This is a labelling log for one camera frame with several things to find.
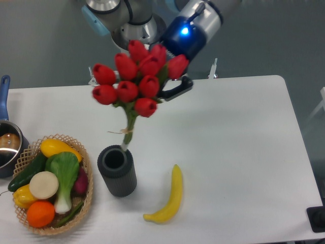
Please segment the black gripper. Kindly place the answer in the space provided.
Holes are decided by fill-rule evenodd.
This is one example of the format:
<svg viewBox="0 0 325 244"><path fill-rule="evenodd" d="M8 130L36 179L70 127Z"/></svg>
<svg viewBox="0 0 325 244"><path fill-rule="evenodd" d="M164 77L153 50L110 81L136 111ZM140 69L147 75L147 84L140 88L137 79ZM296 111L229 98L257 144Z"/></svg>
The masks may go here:
<svg viewBox="0 0 325 244"><path fill-rule="evenodd" d="M167 27L159 42L174 56L183 54L191 62L206 45L206 35L195 24L187 23L184 16L178 16ZM168 82L169 80L165 80L160 87L157 94L159 99L173 100L193 87L193 80L187 76L182 76L181 83L177 87L164 90Z"/></svg>

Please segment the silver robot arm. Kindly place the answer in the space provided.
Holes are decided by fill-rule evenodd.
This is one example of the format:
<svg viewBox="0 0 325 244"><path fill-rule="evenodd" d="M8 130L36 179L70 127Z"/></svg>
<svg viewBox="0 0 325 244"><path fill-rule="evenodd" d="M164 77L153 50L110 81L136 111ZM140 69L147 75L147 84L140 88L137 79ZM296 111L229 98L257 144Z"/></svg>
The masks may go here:
<svg viewBox="0 0 325 244"><path fill-rule="evenodd" d="M93 31L111 35L126 52L130 40L152 49L166 47L167 59L183 54L192 61L213 38L240 1L164 1L177 16L166 25L153 1L86 1L81 11Z"/></svg>

